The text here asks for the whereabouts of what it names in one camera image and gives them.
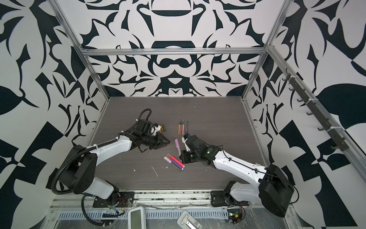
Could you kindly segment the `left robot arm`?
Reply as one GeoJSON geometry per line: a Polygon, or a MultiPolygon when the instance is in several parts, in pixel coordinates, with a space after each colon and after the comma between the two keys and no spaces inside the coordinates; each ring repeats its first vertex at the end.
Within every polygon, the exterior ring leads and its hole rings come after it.
{"type": "Polygon", "coordinates": [[[51,182],[52,192],[55,195],[82,194],[115,205],[120,198],[119,189],[112,183],[97,178],[96,168],[121,153],[134,149],[143,153],[170,144],[160,132],[162,127],[149,120],[151,113],[151,109],[144,109],[129,129],[112,140],[88,147],[73,147],[51,182]]]}

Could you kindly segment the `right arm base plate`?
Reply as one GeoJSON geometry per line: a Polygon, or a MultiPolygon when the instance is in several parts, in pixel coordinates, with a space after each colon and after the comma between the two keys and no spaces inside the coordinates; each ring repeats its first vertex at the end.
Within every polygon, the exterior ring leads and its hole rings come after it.
{"type": "Polygon", "coordinates": [[[249,206],[248,201],[237,201],[228,192],[225,191],[211,191],[211,205],[213,207],[235,207],[235,206],[249,206]]]}

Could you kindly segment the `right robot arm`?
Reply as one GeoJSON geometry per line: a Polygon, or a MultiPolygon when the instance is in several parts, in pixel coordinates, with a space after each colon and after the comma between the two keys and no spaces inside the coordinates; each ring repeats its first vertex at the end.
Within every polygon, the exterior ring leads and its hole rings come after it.
{"type": "Polygon", "coordinates": [[[260,203],[270,213],[285,217],[291,205],[293,194],[297,191],[282,169],[274,164],[265,167],[235,157],[222,146],[208,145],[195,135],[182,137],[185,150],[180,159],[186,163],[200,162],[205,166],[226,171],[246,181],[251,188],[234,182],[229,185],[228,195],[236,202],[260,203]]]}

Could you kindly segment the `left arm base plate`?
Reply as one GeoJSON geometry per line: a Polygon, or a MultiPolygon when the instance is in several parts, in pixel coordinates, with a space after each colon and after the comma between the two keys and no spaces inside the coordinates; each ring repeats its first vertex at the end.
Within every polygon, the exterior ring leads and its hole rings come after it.
{"type": "Polygon", "coordinates": [[[114,206],[118,208],[126,207],[134,202],[135,192],[133,191],[123,191],[123,192],[114,192],[112,195],[103,199],[100,197],[95,197],[93,202],[94,208],[106,208],[108,206],[114,206]]]}

